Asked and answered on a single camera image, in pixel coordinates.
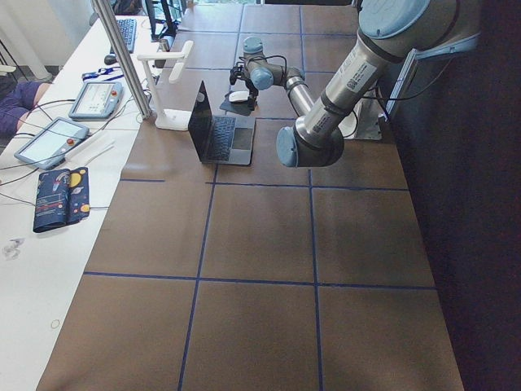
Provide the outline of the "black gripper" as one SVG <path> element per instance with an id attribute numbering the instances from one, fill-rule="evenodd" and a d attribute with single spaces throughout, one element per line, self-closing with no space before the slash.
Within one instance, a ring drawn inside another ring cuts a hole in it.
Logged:
<path id="1" fill-rule="evenodd" d="M 249 90 L 249 97 L 247 98 L 247 107 L 250 111 L 254 111 L 257 105 L 256 98 L 259 94 L 259 90 L 255 87 L 254 83 L 247 79 L 245 81 L 246 87 Z"/>

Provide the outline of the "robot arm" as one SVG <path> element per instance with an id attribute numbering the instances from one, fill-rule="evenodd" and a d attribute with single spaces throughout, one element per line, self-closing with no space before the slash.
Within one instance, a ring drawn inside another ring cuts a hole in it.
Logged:
<path id="1" fill-rule="evenodd" d="M 268 62 L 262 41 L 243 43 L 244 75 L 253 90 L 281 86 L 298 117 L 279 130 L 276 151 L 287 167 L 334 164 L 344 151 L 340 123 L 389 64 L 412 50 L 452 55 L 472 50 L 479 36 L 481 1 L 364 1 L 357 41 L 321 95 L 313 99 L 296 68 Z"/>

